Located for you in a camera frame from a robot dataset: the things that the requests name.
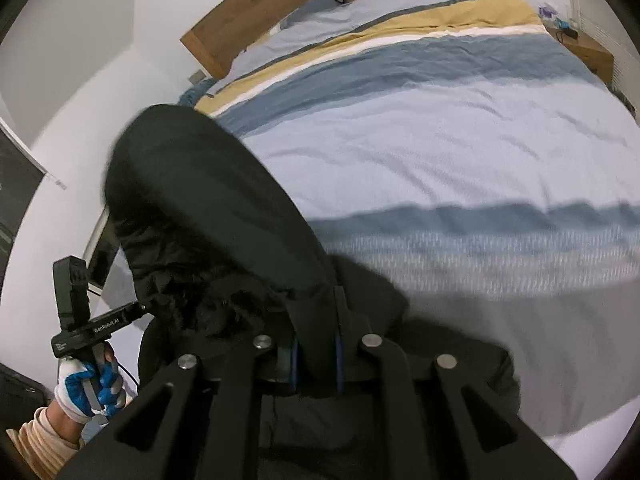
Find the left hand blue white glove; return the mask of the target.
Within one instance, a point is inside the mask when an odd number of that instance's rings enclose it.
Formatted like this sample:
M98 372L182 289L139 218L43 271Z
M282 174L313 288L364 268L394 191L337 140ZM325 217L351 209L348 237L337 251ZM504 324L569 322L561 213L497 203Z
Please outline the left hand blue white glove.
M85 425L96 415L107 419L126 404L124 380L113 348L104 342L92 350L93 361L65 358L58 363L54 397L73 422Z

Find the left forearm beige sleeve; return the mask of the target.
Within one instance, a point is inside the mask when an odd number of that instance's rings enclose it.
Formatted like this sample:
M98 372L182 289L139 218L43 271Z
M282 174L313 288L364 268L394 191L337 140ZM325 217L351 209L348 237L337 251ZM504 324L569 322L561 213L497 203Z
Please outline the left forearm beige sleeve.
M85 441L70 443L60 437L46 411L45 406L37 408L30 422L19 430L7 429L6 435L34 474L39 479L51 480L84 447Z

